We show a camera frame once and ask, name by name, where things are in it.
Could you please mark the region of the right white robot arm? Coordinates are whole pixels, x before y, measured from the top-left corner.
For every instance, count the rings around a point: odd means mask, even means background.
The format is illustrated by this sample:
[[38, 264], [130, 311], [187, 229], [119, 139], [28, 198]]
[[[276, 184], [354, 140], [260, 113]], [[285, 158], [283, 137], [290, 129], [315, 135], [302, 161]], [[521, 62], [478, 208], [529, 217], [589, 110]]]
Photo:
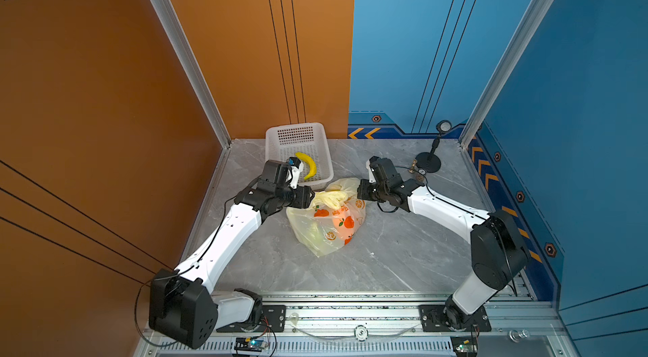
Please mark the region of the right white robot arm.
[[415, 179], [405, 181], [390, 159], [374, 156], [366, 168], [369, 177], [359, 183], [359, 199], [423, 216], [470, 245], [472, 272], [445, 302], [442, 321], [452, 331], [471, 330], [484, 304], [532, 260], [513, 217], [459, 203]]

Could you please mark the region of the translucent printed plastic bag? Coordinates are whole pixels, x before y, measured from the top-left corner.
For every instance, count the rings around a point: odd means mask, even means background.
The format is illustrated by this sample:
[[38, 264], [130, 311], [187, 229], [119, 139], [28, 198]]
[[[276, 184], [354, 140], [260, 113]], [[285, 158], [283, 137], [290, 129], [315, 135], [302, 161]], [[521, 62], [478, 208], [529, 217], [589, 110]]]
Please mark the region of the translucent printed plastic bag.
[[366, 202], [357, 197], [360, 179], [344, 178], [317, 192], [309, 208], [287, 208], [296, 239], [315, 256], [345, 247], [366, 221]]

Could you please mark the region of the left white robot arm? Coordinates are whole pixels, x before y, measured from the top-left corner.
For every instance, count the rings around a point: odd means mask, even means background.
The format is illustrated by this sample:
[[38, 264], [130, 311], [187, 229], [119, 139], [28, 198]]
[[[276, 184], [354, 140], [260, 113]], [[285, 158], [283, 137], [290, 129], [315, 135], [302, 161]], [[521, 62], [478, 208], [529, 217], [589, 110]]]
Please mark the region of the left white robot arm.
[[229, 199], [219, 226], [172, 271], [161, 269], [150, 281], [148, 325], [172, 342], [201, 347], [216, 329], [244, 330], [262, 324], [263, 298], [246, 289], [215, 295], [214, 288], [236, 252], [266, 219], [285, 208], [307, 209], [314, 191], [299, 183], [301, 160], [269, 160], [260, 176]]

